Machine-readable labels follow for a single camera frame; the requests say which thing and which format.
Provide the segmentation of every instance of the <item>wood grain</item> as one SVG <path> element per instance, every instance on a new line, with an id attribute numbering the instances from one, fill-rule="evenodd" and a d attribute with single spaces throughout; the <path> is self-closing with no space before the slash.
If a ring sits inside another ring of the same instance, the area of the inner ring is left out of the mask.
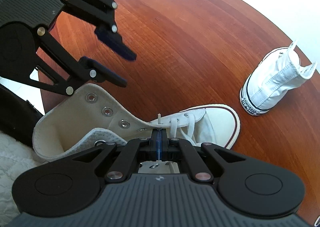
<path id="1" fill-rule="evenodd" d="M 239 102 L 264 55 L 290 39 L 241 0 L 115 1 L 119 33 L 136 62 L 118 57 L 96 39 L 93 26 L 68 14 L 58 17 L 52 33 L 77 60 L 86 55 L 126 78 L 124 89 L 100 85 L 145 121 L 197 105 L 231 106 L 241 120 L 233 150 L 295 172 L 306 187 L 299 215 L 313 224 L 320 214 L 319 73 L 265 115 L 250 116 Z M 310 63 L 296 51 L 302 65 Z M 62 99 L 42 96 L 46 111 Z"/>

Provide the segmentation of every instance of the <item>white sneaker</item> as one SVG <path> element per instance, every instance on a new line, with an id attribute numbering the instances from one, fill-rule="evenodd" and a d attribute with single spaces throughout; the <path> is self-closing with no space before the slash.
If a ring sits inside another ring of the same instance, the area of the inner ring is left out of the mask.
<path id="1" fill-rule="evenodd" d="M 312 77 L 317 62 L 301 67 L 300 58 L 294 51 L 296 45 L 297 40 L 289 47 L 272 50 L 247 78 L 240 90 L 240 102 L 249 114 L 268 112 L 288 90 Z"/>
<path id="2" fill-rule="evenodd" d="M 195 146 L 213 142 L 230 149 L 240 131 L 238 115 L 223 104 L 192 107 L 160 120 L 142 121 L 100 86 L 86 84 L 38 121 L 33 147 L 41 158 L 53 161 L 93 147 L 97 140 L 122 145 L 166 128 L 168 137 L 184 138 Z"/>

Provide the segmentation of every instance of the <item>wooden tabletop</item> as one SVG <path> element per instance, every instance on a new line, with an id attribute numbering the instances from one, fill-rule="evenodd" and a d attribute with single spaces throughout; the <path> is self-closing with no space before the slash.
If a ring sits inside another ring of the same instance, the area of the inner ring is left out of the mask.
<path id="1" fill-rule="evenodd" d="M 320 214 L 319 73 L 265 115 L 250 116 L 239 101 L 240 88 L 265 54 L 290 39 L 241 0 L 115 1 L 119 33 L 137 53 L 136 62 L 121 59 L 96 39 L 93 26 L 68 14 L 58 17 L 52 34 L 77 60 L 96 59 L 126 78 L 126 88 L 100 85 L 145 121 L 197 105 L 231 106 L 241 121 L 233 150 L 295 172 L 306 187 L 299 215 L 313 224 Z M 301 65 L 310 63 L 296 51 Z M 42 97 L 46 111 L 64 98 L 45 91 Z"/>

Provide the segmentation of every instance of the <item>shoelace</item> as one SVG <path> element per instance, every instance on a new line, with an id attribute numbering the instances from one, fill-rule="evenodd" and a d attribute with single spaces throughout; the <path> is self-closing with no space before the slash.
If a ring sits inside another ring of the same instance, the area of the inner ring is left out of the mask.
<path id="1" fill-rule="evenodd" d="M 195 130 L 196 117 L 193 113 L 185 113 L 185 116 L 189 120 L 189 123 L 187 125 L 187 133 L 185 133 L 181 127 L 178 127 L 179 120 L 177 118 L 172 118 L 170 120 L 170 138 L 175 138 L 177 135 L 177 131 L 179 131 L 179 133 L 183 136 L 184 139 L 190 141 L 193 146 L 198 146 L 201 143 L 197 143 L 192 139 L 192 137 L 194 138 L 193 133 Z M 214 129 L 212 127 L 208 127 L 208 131 L 209 135 L 212 138 L 212 142 L 216 144 L 217 141 L 215 139 Z"/>

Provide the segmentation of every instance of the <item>converse sneaker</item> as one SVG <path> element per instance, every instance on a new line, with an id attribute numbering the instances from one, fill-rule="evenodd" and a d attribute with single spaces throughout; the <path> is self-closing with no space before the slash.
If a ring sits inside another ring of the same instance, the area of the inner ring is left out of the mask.
<path id="1" fill-rule="evenodd" d="M 297 40 L 289 47 L 272 50 L 245 81 L 240 90 L 240 102 L 250 115 L 268 112 L 288 90 L 312 77 L 317 62 L 301 67 L 300 58 L 294 51 L 296 45 Z"/>
<path id="2" fill-rule="evenodd" d="M 123 145 L 130 139 L 148 138 L 157 128 L 166 128 L 168 137 L 184 138 L 195 146 L 213 142 L 230 149 L 238 137 L 240 121 L 229 106 L 209 104 L 148 123 L 128 112 L 100 86 L 86 84 L 38 121 L 33 147 L 41 158 L 53 161 L 90 148 L 97 140 Z"/>

